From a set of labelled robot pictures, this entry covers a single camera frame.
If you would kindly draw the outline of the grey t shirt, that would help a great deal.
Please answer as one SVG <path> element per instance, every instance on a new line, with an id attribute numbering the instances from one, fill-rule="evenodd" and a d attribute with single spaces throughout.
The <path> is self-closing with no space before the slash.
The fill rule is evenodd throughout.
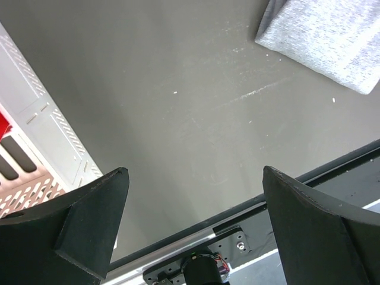
<path id="1" fill-rule="evenodd" d="M 379 1 L 269 1 L 255 42 L 369 94 L 379 81 Z"/>

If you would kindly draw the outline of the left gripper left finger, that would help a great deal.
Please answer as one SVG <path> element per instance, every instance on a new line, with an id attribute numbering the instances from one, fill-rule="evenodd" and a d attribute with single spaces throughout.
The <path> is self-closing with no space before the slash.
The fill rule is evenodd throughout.
<path id="1" fill-rule="evenodd" d="M 100 284 L 107 276 L 129 189 L 119 167 L 1 219 L 1 284 Z"/>

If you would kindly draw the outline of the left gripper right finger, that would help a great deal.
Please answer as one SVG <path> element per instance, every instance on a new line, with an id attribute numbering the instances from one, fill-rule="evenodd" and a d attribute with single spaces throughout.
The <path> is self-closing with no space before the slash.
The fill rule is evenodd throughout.
<path id="1" fill-rule="evenodd" d="M 262 185 L 287 284 L 379 284 L 379 214 L 265 166 Z"/>

